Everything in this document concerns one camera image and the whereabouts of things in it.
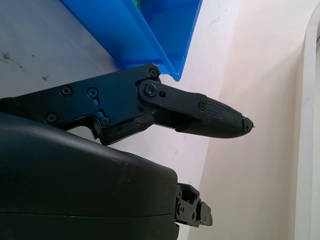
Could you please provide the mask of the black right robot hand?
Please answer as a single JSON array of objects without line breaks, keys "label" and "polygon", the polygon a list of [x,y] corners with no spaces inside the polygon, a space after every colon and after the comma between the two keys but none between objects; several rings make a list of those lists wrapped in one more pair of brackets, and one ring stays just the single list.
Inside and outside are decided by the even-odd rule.
[{"label": "black right robot hand", "polygon": [[173,169],[111,145],[152,125],[231,139],[254,124],[159,76],[149,63],[1,99],[1,239],[175,240],[213,224]]}]

